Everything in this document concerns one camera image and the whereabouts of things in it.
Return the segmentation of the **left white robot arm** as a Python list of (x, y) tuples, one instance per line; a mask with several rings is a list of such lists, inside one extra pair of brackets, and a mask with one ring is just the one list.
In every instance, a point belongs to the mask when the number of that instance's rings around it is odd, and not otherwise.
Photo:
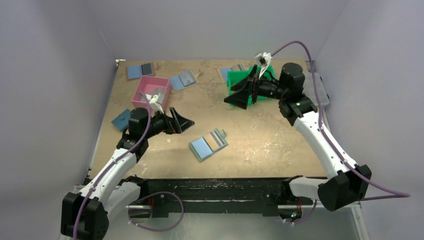
[(170, 107), (170, 116), (162, 111), (154, 114), (142, 107), (133, 109), (128, 127), (100, 172), (77, 193), (69, 192), (62, 200), (60, 232), (75, 240), (102, 240), (110, 221), (120, 210), (135, 202), (149, 199), (147, 188), (123, 177), (141, 159), (149, 147), (148, 139), (160, 133), (181, 134), (195, 122)]

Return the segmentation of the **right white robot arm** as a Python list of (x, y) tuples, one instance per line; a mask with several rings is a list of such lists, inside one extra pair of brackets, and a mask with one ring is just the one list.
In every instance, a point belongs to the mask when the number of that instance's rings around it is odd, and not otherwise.
[(364, 199), (372, 172), (367, 165), (358, 165), (340, 146), (328, 142), (330, 134), (325, 133), (317, 107), (303, 93), (303, 68), (286, 63), (279, 79), (260, 78), (257, 68), (255, 65), (232, 85), (232, 94), (223, 101), (245, 110), (248, 102), (255, 103), (259, 96), (277, 99), (280, 113), (306, 139), (327, 176), (326, 180), (301, 175), (286, 179), (280, 191), (282, 200), (292, 204), (300, 197), (309, 198), (333, 212)]

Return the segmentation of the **green card holder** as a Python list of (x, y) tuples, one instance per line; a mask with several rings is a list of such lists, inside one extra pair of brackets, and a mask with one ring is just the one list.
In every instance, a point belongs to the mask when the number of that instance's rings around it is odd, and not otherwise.
[(218, 153), (229, 144), (226, 140), (227, 133), (215, 128), (207, 134), (191, 141), (188, 146), (199, 162)]

